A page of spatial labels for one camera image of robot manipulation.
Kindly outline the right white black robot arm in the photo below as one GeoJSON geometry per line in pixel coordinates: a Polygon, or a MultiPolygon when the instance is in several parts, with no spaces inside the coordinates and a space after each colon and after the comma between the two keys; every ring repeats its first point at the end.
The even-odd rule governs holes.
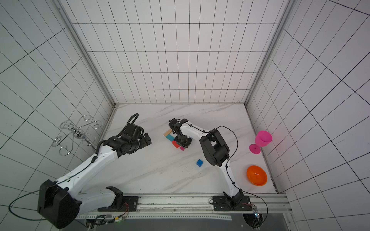
{"type": "Polygon", "coordinates": [[[198,140],[205,159],[212,166],[222,171],[228,183],[228,192],[224,192],[224,206],[236,210],[244,197],[243,190],[235,182],[235,177],[229,166],[230,149],[217,128],[206,131],[192,125],[187,119],[169,120],[169,127],[176,135],[174,141],[181,148],[188,148],[192,141],[198,140]]]}

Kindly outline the pink plastic goblet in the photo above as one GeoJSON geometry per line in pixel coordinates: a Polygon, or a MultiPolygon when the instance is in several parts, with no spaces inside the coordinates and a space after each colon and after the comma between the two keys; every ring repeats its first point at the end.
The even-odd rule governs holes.
{"type": "Polygon", "coordinates": [[[268,146],[273,140],[272,135],[267,131],[259,131],[255,137],[255,143],[249,146],[249,150],[257,155],[261,153],[262,147],[268,146]]]}

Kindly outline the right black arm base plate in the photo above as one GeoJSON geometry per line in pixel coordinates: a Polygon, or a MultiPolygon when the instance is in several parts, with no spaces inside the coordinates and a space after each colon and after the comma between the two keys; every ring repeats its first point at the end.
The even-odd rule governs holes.
{"type": "Polygon", "coordinates": [[[234,212],[234,211],[252,211],[252,206],[250,202],[250,198],[248,196],[243,196],[241,202],[234,206],[233,208],[229,208],[226,204],[226,197],[225,196],[213,196],[211,203],[214,207],[214,211],[219,212],[234,212]]]}

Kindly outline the aluminium mounting rail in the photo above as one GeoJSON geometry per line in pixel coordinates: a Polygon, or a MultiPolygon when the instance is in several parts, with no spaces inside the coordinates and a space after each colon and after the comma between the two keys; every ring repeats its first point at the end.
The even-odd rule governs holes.
{"type": "Polygon", "coordinates": [[[293,210],[284,194],[247,194],[250,198],[252,211],[219,212],[214,211],[211,203],[213,196],[222,194],[124,194],[123,196],[138,196],[135,212],[129,215],[141,214],[243,214],[243,213],[292,213],[293,210]]]}

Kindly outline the natural wood block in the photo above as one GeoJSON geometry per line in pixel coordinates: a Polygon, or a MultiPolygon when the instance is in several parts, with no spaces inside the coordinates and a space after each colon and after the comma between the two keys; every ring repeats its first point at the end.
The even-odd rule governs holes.
{"type": "Polygon", "coordinates": [[[169,129],[168,131],[166,131],[164,133],[164,136],[167,137],[168,135],[170,135],[172,133],[172,129],[169,129]]]}

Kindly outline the chrome cup holder rack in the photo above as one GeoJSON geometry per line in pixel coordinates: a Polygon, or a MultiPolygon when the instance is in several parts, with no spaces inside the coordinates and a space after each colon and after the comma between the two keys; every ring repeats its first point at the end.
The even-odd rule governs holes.
{"type": "Polygon", "coordinates": [[[88,133],[87,129],[92,128],[93,131],[98,131],[102,126],[103,123],[93,119],[91,115],[83,115],[77,122],[73,122],[70,119],[63,121],[59,128],[66,133],[56,137],[52,143],[52,147],[59,148],[58,153],[63,157],[73,153],[74,146],[77,144],[76,140],[81,140],[83,145],[95,150],[95,141],[97,138],[95,135],[88,133]]]}

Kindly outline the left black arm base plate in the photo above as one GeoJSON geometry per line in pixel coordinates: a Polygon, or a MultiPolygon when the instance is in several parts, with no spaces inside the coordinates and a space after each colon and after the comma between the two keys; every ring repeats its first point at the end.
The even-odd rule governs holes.
{"type": "Polygon", "coordinates": [[[101,207],[99,212],[135,212],[138,204],[138,196],[118,196],[114,199],[112,205],[101,207]]]}

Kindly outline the teal block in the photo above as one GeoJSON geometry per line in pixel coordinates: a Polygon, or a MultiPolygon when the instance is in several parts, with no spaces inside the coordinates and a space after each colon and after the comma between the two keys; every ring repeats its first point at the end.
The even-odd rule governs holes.
{"type": "Polygon", "coordinates": [[[172,135],[170,135],[170,134],[168,134],[168,135],[166,136],[166,138],[167,138],[168,140],[170,140],[171,142],[172,142],[172,141],[174,141],[174,137],[173,137],[172,135]]]}

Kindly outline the orange plastic bowl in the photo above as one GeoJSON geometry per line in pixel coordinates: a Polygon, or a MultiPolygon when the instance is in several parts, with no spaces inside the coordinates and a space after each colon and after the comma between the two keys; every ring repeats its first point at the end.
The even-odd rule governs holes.
{"type": "Polygon", "coordinates": [[[264,186],[268,181],[266,172],[259,166],[250,166],[247,169],[248,180],[256,186],[264,186]]]}

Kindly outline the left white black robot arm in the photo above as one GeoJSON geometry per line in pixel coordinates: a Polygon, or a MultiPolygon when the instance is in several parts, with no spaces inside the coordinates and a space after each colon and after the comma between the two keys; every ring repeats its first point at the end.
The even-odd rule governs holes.
{"type": "Polygon", "coordinates": [[[56,181],[47,180],[40,186],[37,212],[56,228],[69,225],[77,216],[96,210],[120,212],[126,208],[123,192],[107,186],[96,193],[81,193],[83,187],[99,172],[121,156],[133,154],[151,144],[144,129],[128,123],[117,135],[102,140],[95,154],[56,181]]]}

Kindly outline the dark blue cube block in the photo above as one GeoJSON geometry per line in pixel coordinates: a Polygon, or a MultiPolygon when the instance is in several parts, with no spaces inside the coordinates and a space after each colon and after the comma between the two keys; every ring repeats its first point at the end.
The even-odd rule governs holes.
{"type": "Polygon", "coordinates": [[[203,161],[199,159],[197,161],[196,165],[199,166],[199,167],[201,167],[203,165],[203,161]]]}

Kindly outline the red block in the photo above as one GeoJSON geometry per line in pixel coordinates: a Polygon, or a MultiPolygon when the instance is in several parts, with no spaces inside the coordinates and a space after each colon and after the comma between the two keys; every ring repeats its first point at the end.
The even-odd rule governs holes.
{"type": "Polygon", "coordinates": [[[172,144],[174,145],[174,147],[176,149],[178,149],[180,147],[180,145],[176,141],[172,141],[172,144]]]}

